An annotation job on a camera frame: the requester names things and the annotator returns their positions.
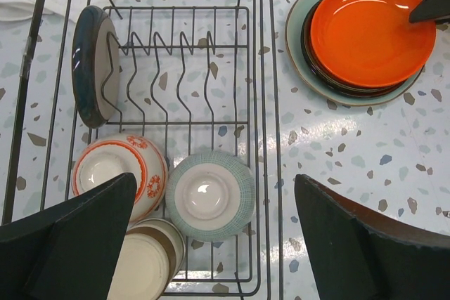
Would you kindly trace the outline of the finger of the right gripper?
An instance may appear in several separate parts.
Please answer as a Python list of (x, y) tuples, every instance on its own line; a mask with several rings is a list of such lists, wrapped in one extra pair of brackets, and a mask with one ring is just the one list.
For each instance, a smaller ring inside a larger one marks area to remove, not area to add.
[(409, 22), (449, 23), (450, 0), (422, 0), (410, 13)]

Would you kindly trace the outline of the light green floral plate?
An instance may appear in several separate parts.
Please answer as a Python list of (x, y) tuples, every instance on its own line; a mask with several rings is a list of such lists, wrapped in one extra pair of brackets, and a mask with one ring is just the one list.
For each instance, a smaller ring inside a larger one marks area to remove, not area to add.
[(347, 96), (323, 83), (310, 69), (302, 54), (301, 34), (304, 19), (309, 10), (320, 0), (297, 0), (291, 7), (285, 23), (285, 49), (299, 78), (317, 94), (327, 99), (354, 107), (385, 104), (401, 96), (415, 84), (421, 71), (418, 71), (398, 88), (377, 98), (355, 98)]

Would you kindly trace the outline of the orange plate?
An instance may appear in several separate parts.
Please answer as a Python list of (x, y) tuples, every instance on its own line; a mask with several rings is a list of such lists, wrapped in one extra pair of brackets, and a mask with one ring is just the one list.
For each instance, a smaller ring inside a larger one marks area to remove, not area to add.
[(435, 46), (432, 22), (409, 22), (421, 0), (322, 0), (311, 44), (336, 78), (362, 87), (398, 84), (419, 71)]

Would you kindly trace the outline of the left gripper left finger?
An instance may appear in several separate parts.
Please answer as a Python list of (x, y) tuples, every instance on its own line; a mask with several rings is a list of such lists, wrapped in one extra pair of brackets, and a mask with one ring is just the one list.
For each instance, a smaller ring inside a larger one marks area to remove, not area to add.
[(106, 299), (136, 194), (132, 173), (1, 227), (2, 299)]

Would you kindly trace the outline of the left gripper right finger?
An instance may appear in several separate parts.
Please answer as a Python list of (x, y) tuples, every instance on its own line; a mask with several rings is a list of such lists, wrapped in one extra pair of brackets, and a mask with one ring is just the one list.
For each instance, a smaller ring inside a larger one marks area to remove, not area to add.
[(449, 236), (402, 223), (306, 174), (295, 202), (321, 299), (448, 299)]

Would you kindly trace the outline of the yellow patterned plate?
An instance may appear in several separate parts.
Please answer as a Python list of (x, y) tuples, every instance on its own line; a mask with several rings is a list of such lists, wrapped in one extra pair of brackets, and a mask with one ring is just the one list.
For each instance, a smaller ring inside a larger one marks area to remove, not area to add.
[(355, 98), (378, 98), (394, 92), (397, 89), (404, 90), (406, 88), (406, 81), (402, 81), (398, 84), (385, 87), (362, 87), (350, 84), (344, 80), (338, 79), (331, 71), (328, 71), (319, 62), (316, 53), (313, 51), (311, 44), (311, 22), (312, 18), (322, 0), (317, 1), (306, 14), (304, 22), (302, 24), (302, 31), (300, 37), (300, 45), (302, 49), (302, 55), (306, 61), (309, 69), (313, 74), (323, 82), (327, 87), (342, 93), (344, 96)]

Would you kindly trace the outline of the dark teal plate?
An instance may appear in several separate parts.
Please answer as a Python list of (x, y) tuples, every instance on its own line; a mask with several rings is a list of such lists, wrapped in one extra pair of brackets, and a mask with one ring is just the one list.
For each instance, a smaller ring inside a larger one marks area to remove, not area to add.
[(72, 42), (72, 88), (82, 121), (91, 129), (115, 113), (120, 87), (120, 57), (115, 26), (95, 5), (79, 14)]

